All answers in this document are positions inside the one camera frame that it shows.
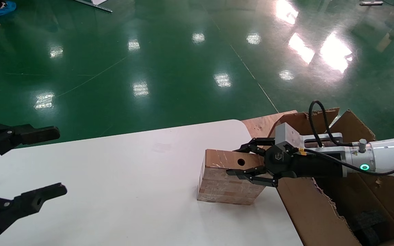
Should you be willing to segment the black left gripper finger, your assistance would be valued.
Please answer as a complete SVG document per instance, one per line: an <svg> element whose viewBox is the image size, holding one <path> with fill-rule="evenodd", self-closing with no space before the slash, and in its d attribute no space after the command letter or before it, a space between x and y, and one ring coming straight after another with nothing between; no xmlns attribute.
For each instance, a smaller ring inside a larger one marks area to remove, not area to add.
<svg viewBox="0 0 394 246"><path fill-rule="evenodd" d="M0 156L19 145L33 145L60 137L61 133L56 126L34 128L30 124L17 126L0 124Z"/></svg>
<svg viewBox="0 0 394 246"><path fill-rule="evenodd" d="M0 235L17 220L38 213L46 201L66 194L67 188L56 183L22 193L12 200L0 198Z"/></svg>

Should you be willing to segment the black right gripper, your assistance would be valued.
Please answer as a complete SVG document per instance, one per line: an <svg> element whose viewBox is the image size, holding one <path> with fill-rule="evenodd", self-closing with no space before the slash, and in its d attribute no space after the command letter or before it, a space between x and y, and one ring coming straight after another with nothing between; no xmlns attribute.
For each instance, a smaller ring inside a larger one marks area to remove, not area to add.
<svg viewBox="0 0 394 246"><path fill-rule="evenodd" d="M274 138L253 138L234 152L255 153L265 157L265 167L226 170L227 175L236 176L239 180L247 180L254 185L277 188L279 178L341 178L344 176L341 164L312 153L306 152L302 155L298 148L290 144L275 145ZM267 171L275 178L264 177L264 174L268 174Z"/></svg>

